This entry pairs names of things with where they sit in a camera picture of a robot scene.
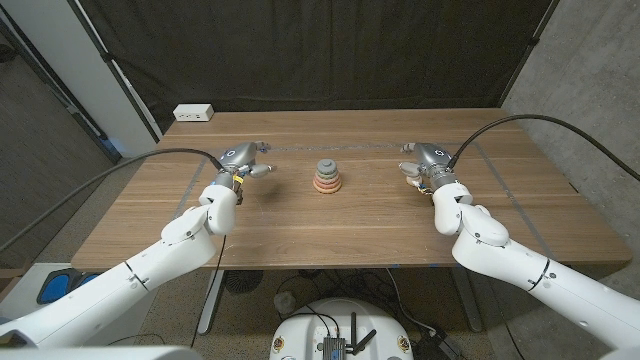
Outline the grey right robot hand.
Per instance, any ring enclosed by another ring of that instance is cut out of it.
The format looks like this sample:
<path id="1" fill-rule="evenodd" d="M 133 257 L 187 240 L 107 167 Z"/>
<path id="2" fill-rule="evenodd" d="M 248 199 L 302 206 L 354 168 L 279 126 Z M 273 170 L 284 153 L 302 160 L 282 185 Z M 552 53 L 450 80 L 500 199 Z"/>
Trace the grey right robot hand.
<path id="1" fill-rule="evenodd" d="M 441 146 L 431 143 L 406 143 L 402 153 L 413 153 L 417 162 L 401 162 L 398 167 L 406 182 L 422 193 L 432 194 L 440 187 L 457 182 L 454 172 L 448 167 L 452 156 Z"/>

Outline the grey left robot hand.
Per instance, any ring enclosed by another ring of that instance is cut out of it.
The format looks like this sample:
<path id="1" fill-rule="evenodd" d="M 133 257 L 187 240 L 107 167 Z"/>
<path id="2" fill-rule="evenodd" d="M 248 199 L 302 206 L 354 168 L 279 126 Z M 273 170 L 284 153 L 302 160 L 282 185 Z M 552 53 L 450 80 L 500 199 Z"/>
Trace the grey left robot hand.
<path id="1" fill-rule="evenodd" d="M 257 164 L 258 153 L 267 153 L 271 146 L 263 141 L 245 142 L 224 151 L 219 159 L 221 169 L 218 171 L 214 185 L 221 185 L 234 190 L 236 177 L 243 179 L 245 176 L 261 178 L 275 172 L 275 165 Z"/>

